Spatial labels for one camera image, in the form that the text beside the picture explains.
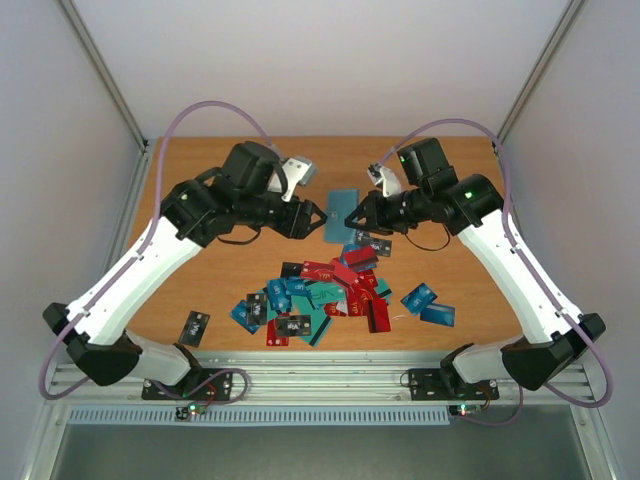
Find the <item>teal leather card holder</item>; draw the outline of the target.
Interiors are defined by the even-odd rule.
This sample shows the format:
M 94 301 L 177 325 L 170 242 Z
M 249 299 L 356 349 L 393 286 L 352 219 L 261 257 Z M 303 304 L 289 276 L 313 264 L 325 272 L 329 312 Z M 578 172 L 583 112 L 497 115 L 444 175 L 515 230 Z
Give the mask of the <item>teal leather card holder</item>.
M 323 239 L 329 244 L 349 244 L 355 240 L 356 231 L 345 225 L 346 218 L 359 204 L 358 189 L 334 189 L 327 196 Z

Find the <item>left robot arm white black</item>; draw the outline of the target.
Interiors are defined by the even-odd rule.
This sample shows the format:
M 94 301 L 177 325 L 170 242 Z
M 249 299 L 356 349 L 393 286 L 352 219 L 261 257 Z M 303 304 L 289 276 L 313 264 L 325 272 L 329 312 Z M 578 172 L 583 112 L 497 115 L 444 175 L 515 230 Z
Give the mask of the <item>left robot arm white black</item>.
M 50 304 L 45 322 L 95 384 L 136 377 L 158 381 L 179 398 L 192 397 L 202 381 L 193 355 L 128 332 L 130 320 L 177 269 L 237 225 L 269 228 L 289 239 L 304 239 L 322 226 L 325 214 L 295 194 L 316 171 L 304 157 L 282 160 L 252 141 L 235 145 L 222 166 L 174 186 L 159 216 L 105 276 L 73 302 Z

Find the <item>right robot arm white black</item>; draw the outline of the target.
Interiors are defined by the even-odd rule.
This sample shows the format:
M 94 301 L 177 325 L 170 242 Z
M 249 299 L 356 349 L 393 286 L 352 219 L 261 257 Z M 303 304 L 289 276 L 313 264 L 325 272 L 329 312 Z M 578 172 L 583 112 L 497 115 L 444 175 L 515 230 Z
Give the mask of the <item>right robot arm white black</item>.
M 486 176 L 459 178 L 435 138 L 400 149 L 398 158 L 409 189 L 388 167 L 369 166 L 375 188 L 346 225 L 380 235 L 406 234 L 423 222 L 442 225 L 484 266 L 521 327 L 518 338 L 450 353 L 441 362 L 442 387 L 459 397 L 490 379 L 512 379 L 530 391 L 548 385 L 605 332 L 604 320 L 582 312 L 557 288 Z

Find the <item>black card near right arm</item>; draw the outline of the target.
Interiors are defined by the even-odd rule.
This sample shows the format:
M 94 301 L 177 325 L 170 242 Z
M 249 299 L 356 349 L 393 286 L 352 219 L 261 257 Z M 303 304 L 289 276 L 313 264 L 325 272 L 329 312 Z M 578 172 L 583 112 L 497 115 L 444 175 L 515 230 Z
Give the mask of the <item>black card near right arm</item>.
M 366 231 L 357 230 L 355 244 L 360 247 L 371 247 L 378 256 L 390 257 L 392 254 L 392 241 L 371 236 Z

